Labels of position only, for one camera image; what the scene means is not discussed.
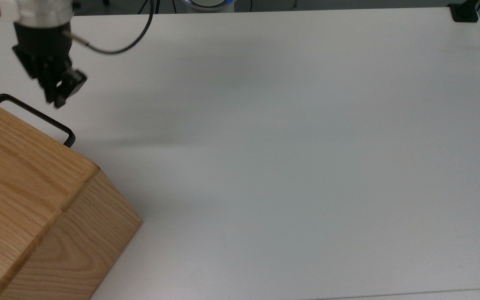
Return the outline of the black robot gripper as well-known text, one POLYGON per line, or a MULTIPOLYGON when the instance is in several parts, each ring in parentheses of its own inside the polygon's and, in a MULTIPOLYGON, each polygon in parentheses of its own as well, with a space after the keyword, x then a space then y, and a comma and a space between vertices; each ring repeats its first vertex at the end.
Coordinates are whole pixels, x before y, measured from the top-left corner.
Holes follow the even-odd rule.
POLYGON ((61 108, 88 79, 81 70, 67 68, 72 65, 72 41, 63 32, 71 31, 70 22, 51 28, 33 28, 17 22, 13 25, 18 42, 13 52, 29 78, 40 80, 46 102, 61 108))

